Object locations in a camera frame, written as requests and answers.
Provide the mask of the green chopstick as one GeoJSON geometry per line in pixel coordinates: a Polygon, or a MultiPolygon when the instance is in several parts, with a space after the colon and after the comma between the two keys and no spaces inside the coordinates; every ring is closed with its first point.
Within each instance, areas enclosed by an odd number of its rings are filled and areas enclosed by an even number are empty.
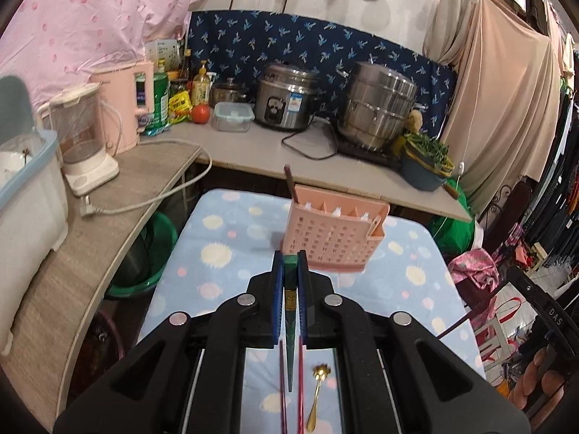
{"type": "Polygon", "coordinates": [[[295,369],[295,321],[297,308],[297,255],[284,255],[284,323],[286,324],[286,366],[288,392],[293,388],[295,369]]]}

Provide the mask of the dark red chopstick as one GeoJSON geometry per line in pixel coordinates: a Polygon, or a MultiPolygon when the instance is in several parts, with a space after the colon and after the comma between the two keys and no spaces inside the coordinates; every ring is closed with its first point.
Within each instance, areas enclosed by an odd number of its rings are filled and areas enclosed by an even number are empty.
{"type": "Polygon", "coordinates": [[[295,202],[295,204],[298,204],[299,200],[295,189],[295,180],[293,179],[290,165],[284,165],[284,176],[286,177],[289,193],[291,193],[291,199],[295,202]]]}

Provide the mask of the gold flower spoon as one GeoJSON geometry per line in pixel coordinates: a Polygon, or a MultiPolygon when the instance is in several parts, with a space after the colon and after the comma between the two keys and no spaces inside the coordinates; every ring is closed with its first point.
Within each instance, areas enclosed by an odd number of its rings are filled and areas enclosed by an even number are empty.
{"type": "Polygon", "coordinates": [[[313,395],[313,402],[308,414],[308,418],[306,420],[305,428],[308,433],[312,433],[316,429],[317,425],[317,413],[318,413],[318,404],[319,404],[319,397],[321,387],[323,382],[328,378],[328,376],[332,373],[332,369],[326,363],[321,363],[321,365],[316,365],[313,367],[313,376],[315,379],[315,389],[313,395]]]}

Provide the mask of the pink utensil basket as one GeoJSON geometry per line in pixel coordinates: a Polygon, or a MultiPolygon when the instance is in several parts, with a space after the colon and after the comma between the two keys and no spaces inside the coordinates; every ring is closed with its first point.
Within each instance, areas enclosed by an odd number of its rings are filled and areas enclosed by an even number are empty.
{"type": "Polygon", "coordinates": [[[304,185],[295,187],[295,195],[281,251],[303,251],[309,267],[320,271],[364,271],[385,238],[390,205],[304,185]]]}

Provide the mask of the pink floral bag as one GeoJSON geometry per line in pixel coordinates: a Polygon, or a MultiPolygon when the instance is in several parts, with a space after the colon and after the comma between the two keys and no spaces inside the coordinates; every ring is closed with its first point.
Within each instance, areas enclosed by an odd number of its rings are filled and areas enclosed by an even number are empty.
{"type": "Polygon", "coordinates": [[[472,310],[485,300],[500,282],[491,255],[482,248],[467,251],[448,264],[448,272],[459,296],[472,310]]]}

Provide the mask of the black induction cooker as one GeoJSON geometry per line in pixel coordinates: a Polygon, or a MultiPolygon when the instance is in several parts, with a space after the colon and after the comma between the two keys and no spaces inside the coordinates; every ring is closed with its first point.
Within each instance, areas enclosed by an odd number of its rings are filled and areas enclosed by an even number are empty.
{"type": "Polygon", "coordinates": [[[372,163],[372,165],[386,167],[390,170],[400,169],[400,160],[396,156],[390,153],[385,153],[382,151],[370,151],[362,147],[356,146],[342,137],[335,140],[337,143],[338,152],[341,155],[345,155],[349,158],[360,160],[366,163],[372,163]]]}

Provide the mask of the clear food container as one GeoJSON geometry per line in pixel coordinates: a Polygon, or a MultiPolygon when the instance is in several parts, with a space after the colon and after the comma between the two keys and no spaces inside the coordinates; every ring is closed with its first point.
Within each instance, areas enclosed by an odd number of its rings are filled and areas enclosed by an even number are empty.
{"type": "Polygon", "coordinates": [[[219,131],[246,132],[254,119],[253,109],[247,103],[219,102],[214,108],[211,125],[219,131]]]}

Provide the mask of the red tomato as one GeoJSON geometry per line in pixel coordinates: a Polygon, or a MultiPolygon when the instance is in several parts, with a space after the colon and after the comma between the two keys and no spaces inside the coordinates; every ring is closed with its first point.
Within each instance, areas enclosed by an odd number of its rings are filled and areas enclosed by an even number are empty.
{"type": "Polygon", "coordinates": [[[211,116],[210,107],[207,104],[199,104],[194,106],[190,111],[191,120],[194,123],[205,124],[208,123],[211,116]]]}

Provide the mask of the steel rice cooker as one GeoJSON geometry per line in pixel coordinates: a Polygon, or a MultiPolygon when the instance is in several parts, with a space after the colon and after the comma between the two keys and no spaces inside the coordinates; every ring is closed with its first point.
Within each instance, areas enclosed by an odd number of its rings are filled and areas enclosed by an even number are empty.
{"type": "Polygon", "coordinates": [[[291,65],[270,64],[259,79],[255,120],[275,130],[306,130],[318,95],[316,73],[291,65]]]}

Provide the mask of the small lidded steel pot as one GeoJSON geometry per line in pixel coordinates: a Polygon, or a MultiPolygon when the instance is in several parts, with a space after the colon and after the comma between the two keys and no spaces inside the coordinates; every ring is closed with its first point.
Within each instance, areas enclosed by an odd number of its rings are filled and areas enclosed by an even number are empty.
{"type": "Polygon", "coordinates": [[[210,88],[209,106],[214,108],[221,102],[242,103],[246,100],[246,88],[232,77],[214,82],[210,88]]]}

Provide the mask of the large steel steamer pot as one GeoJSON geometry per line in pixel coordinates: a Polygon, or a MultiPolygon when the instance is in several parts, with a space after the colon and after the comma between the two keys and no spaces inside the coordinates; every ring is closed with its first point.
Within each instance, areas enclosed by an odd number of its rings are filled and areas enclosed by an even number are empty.
{"type": "Polygon", "coordinates": [[[335,70],[346,80],[346,107],[339,132],[352,144],[378,151],[395,140],[414,107],[418,86],[388,67],[356,62],[350,72],[335,70]]]}

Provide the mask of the yellow snack packet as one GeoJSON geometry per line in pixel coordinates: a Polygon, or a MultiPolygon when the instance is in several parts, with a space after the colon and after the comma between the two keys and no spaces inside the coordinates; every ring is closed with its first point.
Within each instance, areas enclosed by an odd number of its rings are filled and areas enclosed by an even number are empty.
{"type": "Polygon", "coordinates": [[[193,104],[187,91],[180,91],[169,99],[169,123],[178,124],[191,121],[193,104]]]}

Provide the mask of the beige hanging curtain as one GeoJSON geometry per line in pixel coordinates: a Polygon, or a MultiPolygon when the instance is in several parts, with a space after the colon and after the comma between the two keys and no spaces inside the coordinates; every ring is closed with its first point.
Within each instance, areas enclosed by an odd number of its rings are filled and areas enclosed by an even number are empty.
{"type": "Polygon", "coordinates": [[[481,214],[503,185],[538,180],[554,140],[558,63],[550,39],[496,0],[440,0],[424,54],[457,72],[441,139],[481,214]]]}

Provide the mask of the white storage bin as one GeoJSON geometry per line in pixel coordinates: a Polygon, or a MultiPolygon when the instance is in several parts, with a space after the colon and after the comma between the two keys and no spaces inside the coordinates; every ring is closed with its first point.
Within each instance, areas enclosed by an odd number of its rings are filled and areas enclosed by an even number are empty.
{"type": "Polygon", "coordinates": [[[57,134],[38,130],[13,138],[1,151],[1,354],[13,344],[22,298],[47,255],[68,234],[66,187],[57,134]]]}

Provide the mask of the pink floral curtain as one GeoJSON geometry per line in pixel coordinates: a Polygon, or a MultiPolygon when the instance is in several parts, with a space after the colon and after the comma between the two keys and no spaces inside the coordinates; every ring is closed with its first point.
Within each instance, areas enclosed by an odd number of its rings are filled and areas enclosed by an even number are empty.
{"type": "Polygon", "coordinates": [[[143,58],[144,46],[183,30],[200,0],[24,0],[1,37],[1,73],[33,105],[87,82],[95,67],[143,58]]]}

